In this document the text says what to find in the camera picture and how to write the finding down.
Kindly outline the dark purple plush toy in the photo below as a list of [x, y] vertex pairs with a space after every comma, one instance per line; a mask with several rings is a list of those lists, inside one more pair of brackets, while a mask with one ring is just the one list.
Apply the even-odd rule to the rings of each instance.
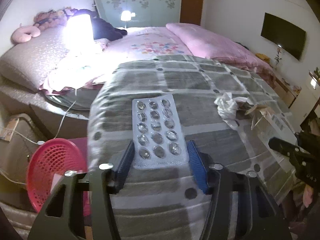
[[109, 41], [115, 41], [127, 35], [127, 31], [125, 29], [118, 29], [113, 27], [110, 23], [106, 22], [102, 18], [99, 18], [98, 14], [95, 11], [80, 9], [77, 10], [73, 16], [78, 15], [90, 16], [93, 29], [93, 37], [95, 40], [105, 38]]

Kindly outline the white tissue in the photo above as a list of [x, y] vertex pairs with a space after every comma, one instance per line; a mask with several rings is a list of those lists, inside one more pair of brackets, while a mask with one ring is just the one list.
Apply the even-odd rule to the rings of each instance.
[[231, 92], [225, 92], [218, 96], [214, 104], [217, 106], [217, 112], [222, 120], [233, 130], [236, 130], [236, 113], [244, 104], [252, 105], [252, 100], [249, 97], [233, 97]]

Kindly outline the brown plush toys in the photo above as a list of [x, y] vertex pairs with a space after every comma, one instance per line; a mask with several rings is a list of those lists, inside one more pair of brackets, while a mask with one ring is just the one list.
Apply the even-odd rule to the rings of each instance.
[[77, 9], [66, 7], [60, 10], [50, 10], [48, 12], [39, 12], [34, 17], [33, 26], [44, 31], [48, 28], [55, 28], [59, 25], [65, 26], [68, 19], [77, 12]]

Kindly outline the grey upholstered bed frame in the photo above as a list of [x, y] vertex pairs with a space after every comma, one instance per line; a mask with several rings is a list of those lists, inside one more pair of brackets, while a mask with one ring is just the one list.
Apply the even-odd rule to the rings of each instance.
[[52, 104], [40, 93], [33, 93], [8, 80], [1, 82], [1, 102], [12, 115], [29, 115], [48, 139], [87, 136], [88, 111], [68, 110], [67, 107]]

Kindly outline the lit white table lamp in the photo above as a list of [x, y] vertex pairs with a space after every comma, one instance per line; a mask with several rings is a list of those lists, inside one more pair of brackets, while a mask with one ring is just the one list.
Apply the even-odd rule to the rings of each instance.
[[94, 46], [91, 17], [88, 14], [82, 14], [69, 18], [62, 30], [62, 41], [73, 53], [89, 52]]

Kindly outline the black wall television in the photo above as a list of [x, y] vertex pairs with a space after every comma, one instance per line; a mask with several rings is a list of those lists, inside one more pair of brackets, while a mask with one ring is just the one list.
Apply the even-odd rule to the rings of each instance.
[[280, 46], [298, 61], [302, 57], [306, 31], [291, 22], [265, 13], [260, 35]]

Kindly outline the glass floral wardrobe doors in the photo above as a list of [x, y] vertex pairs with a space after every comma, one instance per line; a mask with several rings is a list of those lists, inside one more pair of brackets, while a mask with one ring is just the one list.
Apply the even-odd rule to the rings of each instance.
[[97, 0], [100, 17], [114, 27], [164, 27], [180, 20], [181, 0]]

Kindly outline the pink plastic mesh basket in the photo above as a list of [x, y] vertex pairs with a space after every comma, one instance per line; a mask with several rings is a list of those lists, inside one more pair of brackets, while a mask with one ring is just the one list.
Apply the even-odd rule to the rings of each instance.
[[27, 168], [27, 193], [36, 212], [50, 196], [54, 179], [60, 179], [69, 170], [87, 171], [85, 158], [74, 142], [55, 138], [35, 151]]

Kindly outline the pink neck pillow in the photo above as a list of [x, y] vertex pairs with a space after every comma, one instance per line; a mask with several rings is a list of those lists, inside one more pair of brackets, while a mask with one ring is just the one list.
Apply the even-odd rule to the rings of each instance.
[[25, 43], [30, 41], [34, 37], [38, 37], [41, 35], [41, 31], [38, 27], [35, 26], [26, 26], [26, 27], [19, 27], [16, 29], [11, 39], [14, 43]]

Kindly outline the silver pill blister pack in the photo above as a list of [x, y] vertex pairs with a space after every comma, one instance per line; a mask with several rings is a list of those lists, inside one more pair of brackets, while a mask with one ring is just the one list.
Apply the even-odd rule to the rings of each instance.
[[135, 169], [178, 167], [189, 162], [173, 95], [133, 99], [132, 131]]

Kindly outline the brown wooden door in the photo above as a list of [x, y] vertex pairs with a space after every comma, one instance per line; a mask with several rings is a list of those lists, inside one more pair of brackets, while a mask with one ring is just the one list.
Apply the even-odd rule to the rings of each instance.
[[181, 0], [180, 23], [201, 25], [203, 0]]

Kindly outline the grey bedside cabinet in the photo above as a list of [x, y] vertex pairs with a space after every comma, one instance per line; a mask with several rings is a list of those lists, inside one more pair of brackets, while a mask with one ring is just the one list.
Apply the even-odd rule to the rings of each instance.
[[28, 198], [26, 176], [38, 141], [47, 138], [27, 114], [12, 115], [1, 125], [1, 202], [34, 212]]

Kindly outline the pink folded duvet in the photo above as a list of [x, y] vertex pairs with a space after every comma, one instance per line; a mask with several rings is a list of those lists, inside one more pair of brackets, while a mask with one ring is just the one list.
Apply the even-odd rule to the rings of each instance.
[[276, 77], [271, 66], [244, 46], [194, 24], [168, 23], [166, 28], [175, 34], [194, 56], [254, 72], [270, 87], [275, 87]]

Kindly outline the grey patterned headboard cushion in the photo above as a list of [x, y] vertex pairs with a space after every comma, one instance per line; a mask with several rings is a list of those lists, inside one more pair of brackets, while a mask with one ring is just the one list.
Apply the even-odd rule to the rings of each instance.
[[65, 27], [49, 28], [39, 37], [20, 43], [1, 56], [1, 75], [37, 92], [48, 74], [69, 52]]

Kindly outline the pink floral bed sheet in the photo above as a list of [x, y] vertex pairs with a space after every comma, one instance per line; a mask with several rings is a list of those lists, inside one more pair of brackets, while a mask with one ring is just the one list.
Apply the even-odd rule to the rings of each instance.
[[47, 94], [91, 88], [104, 83], [119, 64], [161, 55], [191, 55], [187, 46], [166, 27], [132, 27], [115, 41], [105, 38], [69, 51], [40, 85]]

